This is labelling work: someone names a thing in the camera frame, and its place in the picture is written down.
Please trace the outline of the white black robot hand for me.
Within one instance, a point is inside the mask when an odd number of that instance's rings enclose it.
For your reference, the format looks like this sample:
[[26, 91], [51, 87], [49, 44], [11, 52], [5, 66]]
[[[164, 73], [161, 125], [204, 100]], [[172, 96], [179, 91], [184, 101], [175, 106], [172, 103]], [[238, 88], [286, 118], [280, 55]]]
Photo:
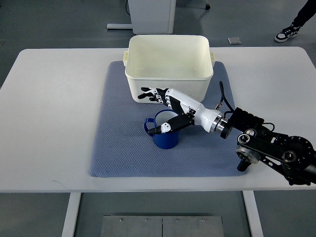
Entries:
[[177, 114], [156, 128], [149, 129], [149, 135], [172, 133], [190, 125], [200, 125], [206, 132], [214, 132], [219, 130], [219, 125], [225, 120], [220, 111], [207, 109], [199, 101], [176, 89], [142, 87], [141, 90], [144, 93], [138, 95], [138, 99], [149, 97], [150, 101], [164, 104]]

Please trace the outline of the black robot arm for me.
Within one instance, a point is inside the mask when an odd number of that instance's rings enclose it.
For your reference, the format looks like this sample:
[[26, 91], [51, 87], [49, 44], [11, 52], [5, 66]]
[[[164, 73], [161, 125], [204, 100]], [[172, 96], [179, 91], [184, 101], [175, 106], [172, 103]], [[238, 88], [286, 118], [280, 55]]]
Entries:
[[291, 186], [316, 182], [316, 152], [310, 141], [276, 133], [266, 128], [262, 118], [228, 107], [231, 116], [220, 119], [215, 130], [224, 139], [234, 128], [241, 132], [236, 148], [240, 158], [238, 171], [244, 172], [251, 164], [262, 162], [281, 174]]

